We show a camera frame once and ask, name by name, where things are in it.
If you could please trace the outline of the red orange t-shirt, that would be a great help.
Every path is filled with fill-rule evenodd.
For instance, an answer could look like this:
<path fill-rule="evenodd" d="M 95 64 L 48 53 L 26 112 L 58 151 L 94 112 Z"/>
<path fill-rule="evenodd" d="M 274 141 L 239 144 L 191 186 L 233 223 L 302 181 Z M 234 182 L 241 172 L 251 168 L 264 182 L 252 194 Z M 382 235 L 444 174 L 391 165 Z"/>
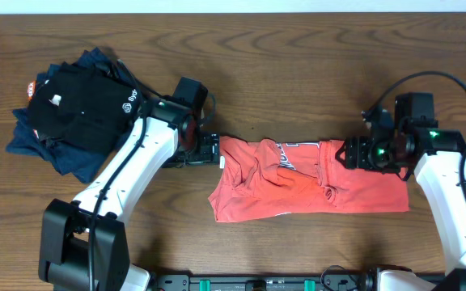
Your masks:
<path fill-rule="evenodd" d="M 209 202 L 217 222 L 289 213 L 402 213 L 405 182 L 394 174 L 348 170 L 335 158 L 342 141 L 279 143 L 221 137 L 222 176 Z"/>

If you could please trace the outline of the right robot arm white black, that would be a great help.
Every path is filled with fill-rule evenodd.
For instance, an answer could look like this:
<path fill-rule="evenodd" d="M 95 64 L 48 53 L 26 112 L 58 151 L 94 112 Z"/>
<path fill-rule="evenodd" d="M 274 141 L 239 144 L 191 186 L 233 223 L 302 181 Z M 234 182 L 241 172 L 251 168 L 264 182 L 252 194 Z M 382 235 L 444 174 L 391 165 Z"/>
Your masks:
<path fill-rule="evenodd" d="M 373 127 L 369 137 L 345 140 L 335 158 L 348 169 L 399 174 L 406 169 L 424 192 L 443 245 L 445 276 L 431 283 L 402 267 L 377 267 L 361 290 L 466 290 L 466 143 L 435 121 L 404 118 L 396 134 Z"/>

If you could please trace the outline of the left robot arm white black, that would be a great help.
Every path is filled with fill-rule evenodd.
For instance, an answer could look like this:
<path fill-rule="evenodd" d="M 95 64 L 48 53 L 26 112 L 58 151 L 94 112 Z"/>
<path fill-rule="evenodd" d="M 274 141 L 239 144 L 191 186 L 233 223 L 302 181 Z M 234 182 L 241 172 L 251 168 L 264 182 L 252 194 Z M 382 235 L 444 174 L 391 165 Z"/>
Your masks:
<path fill-rule="evenodd" d="M 101 174 L 44 211 L 39 278 L 56 290 L 146 290 L 150 273 L 131 263 L 125 227 L 159 169 L 218 163 L 218 134 L 201 130 L 214 115 L 200 101 L 146 103 Z"/>

